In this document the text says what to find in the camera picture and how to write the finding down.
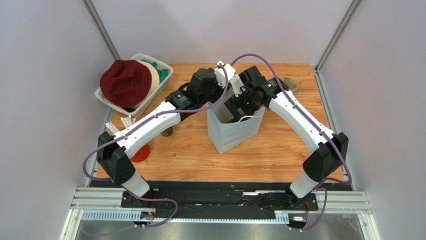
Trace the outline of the white paper bag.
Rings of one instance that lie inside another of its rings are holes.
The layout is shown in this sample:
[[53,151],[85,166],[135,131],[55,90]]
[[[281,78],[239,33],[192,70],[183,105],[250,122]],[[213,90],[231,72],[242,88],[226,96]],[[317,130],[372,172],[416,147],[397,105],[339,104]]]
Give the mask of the white paper bag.
[[266,111],[262,106],[249,117],[234,118],[225,106],[225,101],[233,96],[234,91],[229,89],[218,105],[207,110],[208,136],[219,154],[256,136]]

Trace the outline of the stack of black cups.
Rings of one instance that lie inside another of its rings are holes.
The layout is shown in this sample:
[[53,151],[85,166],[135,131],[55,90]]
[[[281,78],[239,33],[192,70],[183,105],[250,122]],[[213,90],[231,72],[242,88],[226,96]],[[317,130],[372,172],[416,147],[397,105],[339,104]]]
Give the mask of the stack of black cups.
[[168,127],[167,129],[163,130],[161,132],[161,135],[164,136],[164,137],[170,137],[173,134],[173,132],[174,132],[174,127],[171,126],[171,127]]

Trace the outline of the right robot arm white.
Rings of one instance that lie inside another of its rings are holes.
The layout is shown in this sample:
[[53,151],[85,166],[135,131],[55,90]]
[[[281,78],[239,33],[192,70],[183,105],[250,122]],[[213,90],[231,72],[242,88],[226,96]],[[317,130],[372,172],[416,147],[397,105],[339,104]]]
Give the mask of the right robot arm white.
[[303,199],[345,164],[349,138],[343,132],[336,134],[321,124],[297,101],[281,79],[267,80],[256,66],[239,73],[236,79],[242,85],[233,87],[237,95],[225,104],[235,120],[253,114],[259,107],[266,107],[289,124],[311,153],[303,162],[302,173],[288,189],[291,197]]

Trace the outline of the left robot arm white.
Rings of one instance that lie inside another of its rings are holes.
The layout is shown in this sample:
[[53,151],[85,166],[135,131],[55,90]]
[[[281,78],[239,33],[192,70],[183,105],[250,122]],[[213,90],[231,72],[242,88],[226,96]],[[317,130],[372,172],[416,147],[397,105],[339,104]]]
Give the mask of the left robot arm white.
[[134,196],[146,195],[150,186],[137,173],[131,158],[161,132],[219,103],[227,93],[234,73],[235,70],[228,64],[216,69],[200,68],[189,82],[171,92],[144,118],[112,135],[107,132],[101,134],[94,153],[108,180]]

